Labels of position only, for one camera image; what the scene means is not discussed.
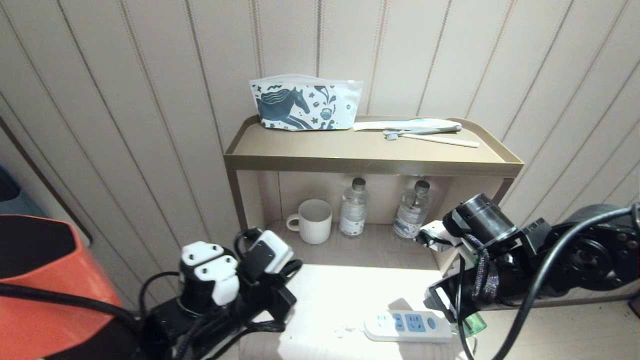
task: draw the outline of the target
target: shelf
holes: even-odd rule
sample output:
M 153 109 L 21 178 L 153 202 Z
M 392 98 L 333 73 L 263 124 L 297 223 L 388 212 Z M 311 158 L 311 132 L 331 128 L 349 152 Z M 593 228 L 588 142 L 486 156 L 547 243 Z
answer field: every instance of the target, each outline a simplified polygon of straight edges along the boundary
M 306 264 L 438 270 L 431 250 L 394 238 L 391 225 L 367 224 L 362 236 L 355 239 L 344 236 L 338 226 L 337 222 L 332 224 L 331 236 L 320 245 L 302 241 L 283 220 L 271 223 L 268 229 L 293 248 L 294 258 Z
M 415 117 L 364 116 L 357 122 Z M 438 136 L 479 142 L 478 148 L 409 138 L 387 141 L 380 131 L 265 129 L 248 118 L 225 153 L 227 170 L 349 172 L 363 174 L 495 176 L 514 179 L 523 164 L 481 126 L 464 119 L 463 129 Z

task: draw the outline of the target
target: white mug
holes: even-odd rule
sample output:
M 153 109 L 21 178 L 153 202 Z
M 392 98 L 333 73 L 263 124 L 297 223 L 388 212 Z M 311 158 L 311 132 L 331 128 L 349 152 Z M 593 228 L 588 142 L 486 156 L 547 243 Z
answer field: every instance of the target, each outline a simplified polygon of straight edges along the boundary
M 289 230 L 300 232 L 300 237 L 311 245 L 322 244 L 331 233 L 333 209 L 326 201 L 311 199 L 300 204 L 298 213 L 287 218 Z M 293 220 L 298 226 L 291 225 Z

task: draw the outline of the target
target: white power strip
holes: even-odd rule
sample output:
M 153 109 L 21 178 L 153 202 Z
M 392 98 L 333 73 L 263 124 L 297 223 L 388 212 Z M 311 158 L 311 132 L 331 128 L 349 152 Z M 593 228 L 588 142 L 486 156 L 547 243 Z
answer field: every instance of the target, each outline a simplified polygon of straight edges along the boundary
M 381 311 L 364 320 L 364 333 L 373 341 L 451 341 L 449 322 L 431 311 Z

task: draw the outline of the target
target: bottle label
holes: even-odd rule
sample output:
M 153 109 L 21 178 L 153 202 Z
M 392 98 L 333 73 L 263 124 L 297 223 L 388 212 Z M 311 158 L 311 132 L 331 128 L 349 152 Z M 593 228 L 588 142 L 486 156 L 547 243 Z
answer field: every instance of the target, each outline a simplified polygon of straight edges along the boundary
M 360 235 L 364 231 L 364 219 L 362 221 L 351 221 L 341 218 L 340 231 L 347 235 Z
M 394 231 L 396 232 L 396 234 L 408 239 L 412 239 L 418 236 L 418 232 L 420 232 L 420 226 L 422 226 L 422 224 L 409 224 L 399 217 L 397 217 L 396 221 L 394 221 Z

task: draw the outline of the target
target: horse print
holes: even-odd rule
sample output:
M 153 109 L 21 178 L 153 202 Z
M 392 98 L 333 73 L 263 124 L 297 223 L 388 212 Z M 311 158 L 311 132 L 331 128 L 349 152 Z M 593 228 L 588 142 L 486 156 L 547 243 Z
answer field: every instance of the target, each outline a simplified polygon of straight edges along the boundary
M 290 115 L 293 104 L 306 114 L 310 111 L 302 90 L 293 88 L 293 90 L 282 89 L 277 92 L 263 93 L 255 101 L 258 105 L 258 112 L 264 120 L 282 121 L 296 129 L 313 129 L 304 120 Z

